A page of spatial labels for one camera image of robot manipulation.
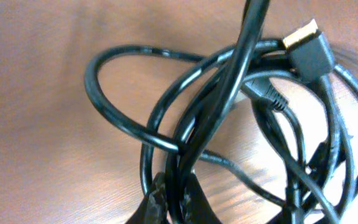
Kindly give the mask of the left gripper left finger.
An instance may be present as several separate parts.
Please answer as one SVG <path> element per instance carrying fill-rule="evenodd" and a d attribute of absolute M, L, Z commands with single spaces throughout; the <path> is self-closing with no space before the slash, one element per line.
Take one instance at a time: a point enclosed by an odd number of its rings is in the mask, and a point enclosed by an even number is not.
<path fill-rule="evenodd" d="M 167 223 L 167 196 L 165 190 L 165 174 L 159 172 L 134 213 L 134 223 L 164 224 Z"/>

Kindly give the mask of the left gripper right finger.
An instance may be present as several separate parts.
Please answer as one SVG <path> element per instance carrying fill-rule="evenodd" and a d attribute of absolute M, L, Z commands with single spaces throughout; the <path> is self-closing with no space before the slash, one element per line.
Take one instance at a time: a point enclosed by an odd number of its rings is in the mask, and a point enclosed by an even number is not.
<path fill-rule="evenodd" d="M 181 201 L 184 223 L 187 224 L 221 224 L 213 212 L 200 183 L 194 173 L 191 173 L 185 187 L 184 198 Z"/>

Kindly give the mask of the black usb cable thick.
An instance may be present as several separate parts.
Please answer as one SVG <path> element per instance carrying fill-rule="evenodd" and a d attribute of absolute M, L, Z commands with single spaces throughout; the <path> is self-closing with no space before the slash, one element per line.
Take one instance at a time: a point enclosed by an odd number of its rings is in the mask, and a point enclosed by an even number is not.
<path fill-rule="evenodd" d="M 252 57 L 248 69 L 249 75 L 244 79 L 247 86 L 254 86 L 255 73 L 257 71 L 284 68 L 288 70 L 286 75 L 269 75 L 269 82 L 271 83 L 272 78 L 284 78 L 304 85 L 323 102 L 327 120 L 328 112 L 323 98 L 325 96 L 331 97 L 339 124 L 343 130 L 345 130 L 346 145 L 339 146 L 339 156 L 335 163 L 334 170 L 327 176 L 321 187 L 321 191 L 330 206 L 337 207 L 341 201 L 346 185 L 346 150 L 350 149 L 351 154 L 353 153 L 353 150 L 351 148 L 349 133 L 346 131 L 343 119 L 334 102 L 334 96 L 328 75 L 331 72 L 338 75 L 355 93 L 357 98 L 358 81 L 352 73 L 335 61 L 334 53 L 331 50 L 328 41 L 326 40 L 324 34 L 317 28 L 315 22 L 310 22 L 281 40 L 264 39 L 261 35 L 259 39 L 264 47 L 262 50 L 258 50 Z M 140 140 L 142 143 L 140 179 L 144 196 L 146 196 L 147 192 L 150 190 L 155 176 L 159 172 L 163 172 L 164 174 L 166 173 L 168 156 L 171 153 L 174 153 L 177 159 L 181 159 L 185 151 L 190 148 L 193 140 L 192 131 L 186 132 L 185 139 L 176 137 L 175 131 L 180 125 L 181 118 L 185 114 L 186 109 L 189 107 L 193 99 L 211 81 L 217 72 L 227 65 L 236 44 L 237 42 L 234 45 L 230 45 L 210 55 L 209 57 L 161 49 L 147 45 L 121 45 L 101 52 L 88 64 L 85 71 L 85 89 L 90 102 L 113 126 L 133 138 Z M 106 98 L 99 84 L 98 73 L 101 67 L 110 60 L 126 55 L 157 56 L 193 62 L 193 67 L 177 79 L 161 96 L 157 104 L 154 106 L 146 125 L 141 125 L 133 121 L 124 113 L 119 111 Z M 280 94 L 282 101 L 284 101 L 286 106 L 289 108 L 287 100 L 279 91 L 277 92 Z M 301 185 L 300 199 L 296 203 L 296 208 L 289 211 L 287 218 L 282 218 L 283 202 L 287 199 L 288 181 L 285 190 L 286 197 L 285 199 L 280 199 L 274 194 L 264 190 L 261 186 L 257 185 L 233 161 L 208 150 L 207 147 L 205 148 L 208 153 L 217 155 L 218 157 L 224 159 L 225 164 L 220 165 L 204 159 L 198 159 L 196 161 L 201 160 L 226 168 L 257 195 L 268 200 L 269 202 L 274 203 L 275 205 L 278 205 L 282 209 L 281 212 L 272 219 L 273 223 L 302 223 L 316 205 L 321 205 L 319 202 L 315 202 L 308 209 L 304 209 L 304 204 L 310 197 L 311 191 L 307 186 Z M 317 179 L 318 176 L 323 173 L 323 164 L 327 159 L 330 148 L 331 144 L 329 143 L 328 121 L 328 138 L 317 147 L 310 160 L 306 159 L 305 149 L 305 173 L 308 177 Z M 358 172 L 354 169 L 353 156 L 352 168 L 355 182 L 355 194 L 347 206 L 358 196 Z M 184 223 L 183 218 L 180 221 L 176 221 L 171 216 L 167 195 L 166 176 L 165 190 L 168 205 L 167 223 Z M 321 219 L 322 223 L 337 223 L 343 216 L 342 213 L 339 220 L 335 222 L 326 218 L 324 208 L 323 212 L 324 217 Z"/>

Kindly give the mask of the black usb cable thin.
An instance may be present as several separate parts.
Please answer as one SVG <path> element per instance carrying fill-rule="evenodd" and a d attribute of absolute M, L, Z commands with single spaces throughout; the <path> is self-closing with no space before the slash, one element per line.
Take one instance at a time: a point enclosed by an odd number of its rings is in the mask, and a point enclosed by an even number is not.
<path fill-rule="evenodd" d="M 317 179 L 312 179 L 305 173 L 305 145 L 299 122 L 268 80 L 269 75 L 286 75 L 288 70 L 260 70 L 255 73 L 254 86 L 249 87 L 244 82 L 249 75 L 252 57 L 264 47 L 259 37 L 268 7 L 268 1 L 246 3 L 242 30 L 231 58 L 193 99 L 175 131 L 175 136 L 181 139 L 186 138 L 187 131 L 193 133 L 191 146 L 181 159 L 177 159 L 174 153 L 167 158 L 167 195 L 171 216 L 176 221 L 183 218 L 183 212 L 178 205 L 179 198 L 196 160 L 225 164 L 224 159 L 208 153 L 205 147 L 228 114 L 229 107 L 239 91 L 244 91 L 252 99 L 255 118 L 260 128 L 285 163 L 288 188 L 287 199 L 283 202 L 282 218 L 287 218 L 289 211 L 296 208 L 301 185 L 307 186 L 311 191 L 304 209 L 319 202 L 325 209 L 326 218 L 335 222 L 354 197 L 355 182 L 350 149 L 346 150 L 346 185 L 338 206 L 330 206 L 321 191 L 327 176 L 334 170 L 339 146 L 346 145 L 345 130 L 339 124 L 331 97 L 323 98 L 328 112 L 331 148 L 323 164 L 323 173 Z"/>

